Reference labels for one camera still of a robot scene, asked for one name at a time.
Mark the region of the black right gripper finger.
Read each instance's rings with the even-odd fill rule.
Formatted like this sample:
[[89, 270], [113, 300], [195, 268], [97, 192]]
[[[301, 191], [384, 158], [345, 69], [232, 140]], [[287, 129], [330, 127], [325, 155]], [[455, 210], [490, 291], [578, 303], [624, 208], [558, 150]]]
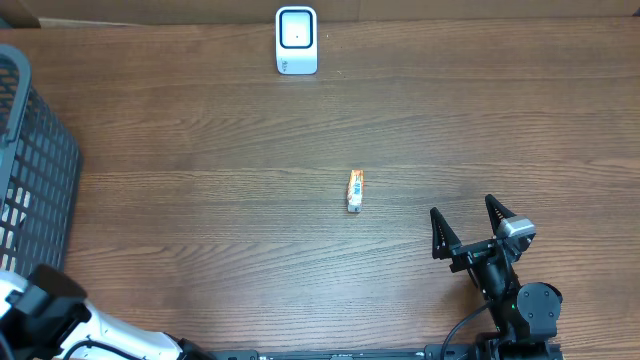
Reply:
[[485, 205], [488, 211], [493, 234], [496, 235], [501, 221], [506, 218], [514, 217], [515, 213], [506, 208], [492, 194], [487, 194], [485, 196]]
[[430, 210], [432, 226], [432, 257], [434, 259], [447, 259], [461, 247], [461, 241], [451, 229], [441, 212], [433, 207]]

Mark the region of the small orange juice carton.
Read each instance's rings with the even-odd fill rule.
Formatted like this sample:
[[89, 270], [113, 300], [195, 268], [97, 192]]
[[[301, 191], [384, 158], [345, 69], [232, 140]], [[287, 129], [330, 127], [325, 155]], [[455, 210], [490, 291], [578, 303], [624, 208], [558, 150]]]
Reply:
[[347, 188], [347, 211], [359, 213], [363, 203], [364, 171], [352, 170]]

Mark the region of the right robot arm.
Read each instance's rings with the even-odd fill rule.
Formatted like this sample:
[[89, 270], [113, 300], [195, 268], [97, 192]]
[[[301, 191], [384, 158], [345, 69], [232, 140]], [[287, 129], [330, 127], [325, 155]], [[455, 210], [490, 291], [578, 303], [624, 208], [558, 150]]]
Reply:
[[495, 331], [477, 335], [464, 359], [560, 359], [560, 347], [549, 340], [558, 333], [561, 292], [544, 282], [521, 284], [514, 269], [532, 244], [536, 227], [491, 194], [485, 196], [485, 205], [493, 232], [490, 239], [469, 245], [462, 245], [458, 238], [443, 243], [444, 256], [452, 260], [451, 271], [467, 272], [485, 304], [450, 331], [441, 357], [448, 355], [448, 345], [459, 328], [488, 311]]

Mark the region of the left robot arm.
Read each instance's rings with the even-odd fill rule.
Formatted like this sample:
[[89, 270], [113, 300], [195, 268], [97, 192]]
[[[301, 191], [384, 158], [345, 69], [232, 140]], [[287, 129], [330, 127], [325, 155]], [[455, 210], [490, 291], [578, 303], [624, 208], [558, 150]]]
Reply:
[[255, 351], [207, 352], [99, 311], [62, 272], [40, 265], [24, 278], [1, 269], [3, 359], [259, 359]]

